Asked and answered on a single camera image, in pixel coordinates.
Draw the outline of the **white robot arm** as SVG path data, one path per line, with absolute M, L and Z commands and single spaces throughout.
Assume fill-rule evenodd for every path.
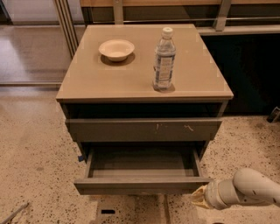
M 216 210 L 234 205 L 280 207 L 280 185 L 259 171 L 242 168 L 231 179 L 213 180 L 199 187 L 191 199 L 197 207 Z

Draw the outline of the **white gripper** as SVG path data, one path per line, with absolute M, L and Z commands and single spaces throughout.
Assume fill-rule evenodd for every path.
M 200 186 L 191 197 L 192 203 L 205 209 L 222 210 L 228 208 L 223 200 L 224 193 L 228 192 L 230 180 L 214 180 L 208 185 Z

